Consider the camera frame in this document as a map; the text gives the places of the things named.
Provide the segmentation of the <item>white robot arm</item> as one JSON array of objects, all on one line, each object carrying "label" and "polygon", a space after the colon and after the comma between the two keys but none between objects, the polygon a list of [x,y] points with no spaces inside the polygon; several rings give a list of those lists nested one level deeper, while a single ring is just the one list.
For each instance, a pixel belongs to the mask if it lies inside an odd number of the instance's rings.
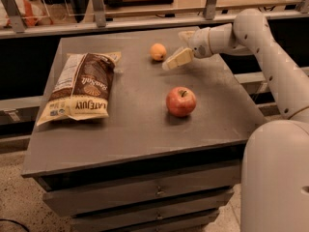
[{"label": "white robot arm", "polygon": [[241,164],[240,232],[309,232],[309,76],[246,9],[233,22],[181,31],[185,46],[163,62],[173,70],[214,54],[255,57],[273,103],[249,137]]}]

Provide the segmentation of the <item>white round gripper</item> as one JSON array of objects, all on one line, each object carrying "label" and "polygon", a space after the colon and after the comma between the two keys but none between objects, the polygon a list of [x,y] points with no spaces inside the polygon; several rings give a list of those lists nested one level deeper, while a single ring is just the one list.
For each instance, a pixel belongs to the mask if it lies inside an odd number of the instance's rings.
[{"label": "white round gripper", "polygon": [[174,68],[190,63],[194,56],[196,58],[211,57],[211,48],[209,43],[210,28],[203,28],[197,31],[181,31],[179,38],[188,43],[189,47],[180,47],[162,64],[165,71],[173,70]]}]

